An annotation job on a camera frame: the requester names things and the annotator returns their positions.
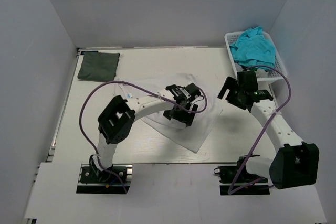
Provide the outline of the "white t-shirt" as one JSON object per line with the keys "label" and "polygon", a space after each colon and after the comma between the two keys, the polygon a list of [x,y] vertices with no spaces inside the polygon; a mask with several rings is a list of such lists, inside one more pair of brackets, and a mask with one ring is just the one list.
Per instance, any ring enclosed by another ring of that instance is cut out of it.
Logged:
{"label": "white t-shirt", "polygon": [[194,83],[204,91],[207,102],[200,98],[197,99],[195,104],[198,105],[199,110],[205,105],[207,108],[204,112],[195,115],[192,125],[189,127],[186,127],[175,119],[168,120],[163,116],[163,112],[154,113],[142,118],[144,123],[160,134],[194,153],[197,153],[201,148],[222,112],[222,107],[213,89],[207,87],[204,81],[193,74],[177,73],[170,76],[161,75],[139,79],[123,78],[122,80],[151,92],[158,92],[172,84],[185,87],[191,83]]}

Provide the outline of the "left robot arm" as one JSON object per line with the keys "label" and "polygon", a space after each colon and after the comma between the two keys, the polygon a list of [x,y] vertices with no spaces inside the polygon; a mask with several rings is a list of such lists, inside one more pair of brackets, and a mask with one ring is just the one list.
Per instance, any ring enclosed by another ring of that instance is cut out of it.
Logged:
{"label": "left robot arm", "polygon": [[98,153],[90,158],[93,176],[101,182],[110,178],[117,145],[128,137],[134,122],[162,112],[169,121],[189,127],[198,113],[198,105],[193,102],[201,96],[201,89],[194,83],[185,87],[173,84],[157,93],[147,92],[143,97],[115,96],[98,117]]}

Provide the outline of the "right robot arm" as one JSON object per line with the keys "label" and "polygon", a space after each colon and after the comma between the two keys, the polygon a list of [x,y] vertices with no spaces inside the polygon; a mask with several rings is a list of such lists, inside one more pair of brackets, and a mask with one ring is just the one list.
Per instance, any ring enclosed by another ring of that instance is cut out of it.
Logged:
{"label": "right robot arm", "polygon": [[229,183],[228,193],[255,183],[270,182],[277,189],[313,185],[317,180],[319,149],[297,135],[276,107],[272,95],[259,89],[256,74],[242,71],[236,78],[227,77],[217,96],[228,103],[247,110],[262,126],[260,136],[267,134],[276,155],[273,159],[254,154],[252,150],[241,156],[236,165],[214,169],[221,183]]}

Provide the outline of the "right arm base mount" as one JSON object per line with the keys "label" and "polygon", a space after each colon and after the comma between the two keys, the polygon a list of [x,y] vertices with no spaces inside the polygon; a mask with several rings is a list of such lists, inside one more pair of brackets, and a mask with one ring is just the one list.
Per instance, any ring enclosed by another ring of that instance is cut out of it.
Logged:
{"label": "right arm base mount", "polygon": [[[238,168],[236,165],[224,165],[214,168],[214,175],[217,175],[219,177],[219,188],[221,196],[229,196],[228,190],[233,182],[237,171]],[[266,178],[260,179],[260,177],[257,175],[247,173],[245,168],[237,178],[233,186],[233,190],[255,180],[258,181],[254,184],[245,186],[239,191],[233,193],[232,196],[269,195],[270,188],[268,180]]]}

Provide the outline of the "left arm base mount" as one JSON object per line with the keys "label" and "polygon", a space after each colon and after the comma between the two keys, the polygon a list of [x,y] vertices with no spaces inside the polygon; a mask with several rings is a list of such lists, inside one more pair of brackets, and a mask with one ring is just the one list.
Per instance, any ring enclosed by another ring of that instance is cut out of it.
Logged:
{"label": "left arm base mount", "polygon": [[89,164],[82,164],[80,168],[77,194],[104,194],[124,195],[128,192],[132,179],[132,165],[114,165],[113,171],[118,174],[126,188],[124,190],[119,179],[110,173],[103,172],[102,178],[98,178]]}

